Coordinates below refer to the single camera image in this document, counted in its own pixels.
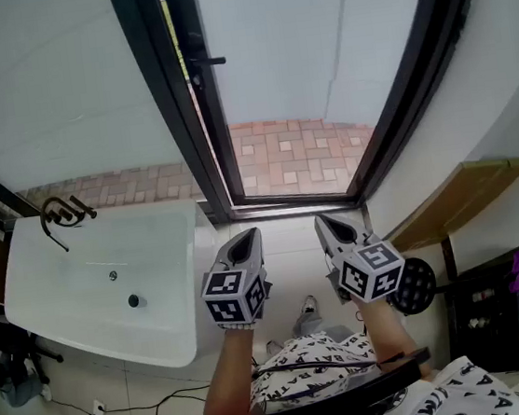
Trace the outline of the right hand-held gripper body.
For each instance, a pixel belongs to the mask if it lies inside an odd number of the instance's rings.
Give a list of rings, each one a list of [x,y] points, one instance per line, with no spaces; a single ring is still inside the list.
[[[342,302],[372,303],[397,291],[404,265],[391,243],[371,234],[334,254],[327,279]]]

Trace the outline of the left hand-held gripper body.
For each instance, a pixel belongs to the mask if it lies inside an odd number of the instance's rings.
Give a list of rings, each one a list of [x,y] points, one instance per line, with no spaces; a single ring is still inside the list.
[[[215,262],[204,278],[201,297],[212,321],[223,329],[252,329],[263,318],[271,283],[264,264],[247,271]]]

